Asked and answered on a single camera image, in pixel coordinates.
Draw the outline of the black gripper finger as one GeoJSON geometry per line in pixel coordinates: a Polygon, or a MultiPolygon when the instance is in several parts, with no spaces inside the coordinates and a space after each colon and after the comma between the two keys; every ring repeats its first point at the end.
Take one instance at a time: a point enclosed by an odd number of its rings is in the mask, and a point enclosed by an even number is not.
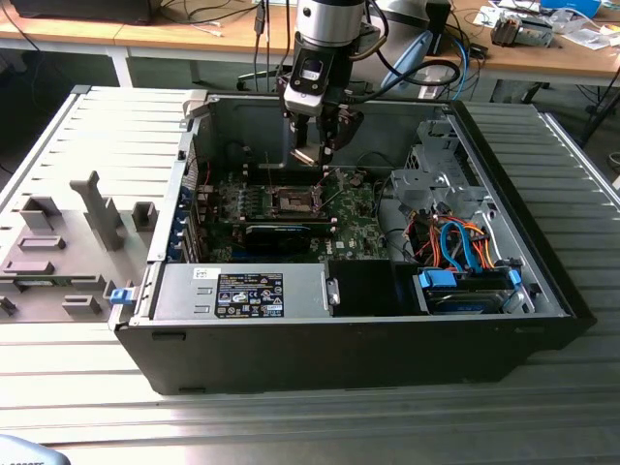
{"type": "Polygon", "coordinates": [[[289,147],[301,148],[307,144],[310,93],[303,74],[291,71],[276,77],[276,90],[281,112],[288,120],[289,147]]]}
{"type": "Polygon", "coordinates": [[[325,105],[317,118],[319,165],[327,165],[333,155],[348,145],[364,120],[364,114],[349,106],[325,105]]]}

